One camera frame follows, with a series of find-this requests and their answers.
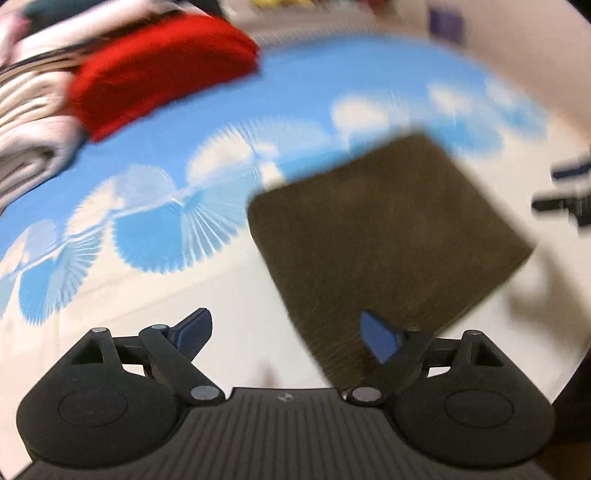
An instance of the brown towel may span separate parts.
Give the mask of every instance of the brown towel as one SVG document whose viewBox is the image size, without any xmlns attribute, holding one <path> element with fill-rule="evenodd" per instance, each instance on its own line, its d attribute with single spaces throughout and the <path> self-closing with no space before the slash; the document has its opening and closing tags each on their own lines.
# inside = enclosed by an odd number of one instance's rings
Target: brown towel
<svg viewBox="0 0 591 480">
<path fill-rule="evenodd" d="M 375 367 L 363 309 L 436 332 L 532 251 L 423 135 L 259 195 L 248 220 L 291 321 L 341 389 Z"/>
</svg>

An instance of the red folded fabric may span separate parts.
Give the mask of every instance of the red folded fabric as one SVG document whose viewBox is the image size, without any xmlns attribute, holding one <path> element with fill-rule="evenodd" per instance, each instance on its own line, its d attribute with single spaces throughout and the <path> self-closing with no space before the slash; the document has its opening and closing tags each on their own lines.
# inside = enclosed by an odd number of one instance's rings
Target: red folded fabric
<svg viewBox="0 0 591 480">
<path fill-rule="evenodd" d="M 257 52 L 223 19 L 163 20 L 89 57 L 70 84 L 72 109 L 99 141 L 160 105 L 253 72 Z"/>
</svg>

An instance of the blue and white bedsheet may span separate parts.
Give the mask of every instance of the blue and white bedsheet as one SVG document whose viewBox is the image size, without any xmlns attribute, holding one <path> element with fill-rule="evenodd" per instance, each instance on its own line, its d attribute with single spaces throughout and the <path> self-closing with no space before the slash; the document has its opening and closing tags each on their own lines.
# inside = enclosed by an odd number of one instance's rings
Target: blue and white bedsheet
<svg viewBox="0 0 591 480">
<path fill-rule="evenodd" d="M 0 322 L 42 326 L 87 281 L 100 288 L 101 257 L 110 262 L 105 287 L 118 273 L 169 283 L 191 271 L 197 282 L 206 260 L 247 229 L 252 195 L 416 128 L 483 160 L 503 149 L 500 129 L 543 138 L 546 116 L 478 66 L 423 43 L 356 37 L 267 51 L 260 74 L 85 145 L 69 171 L 5 212 Z"/>
</svg>

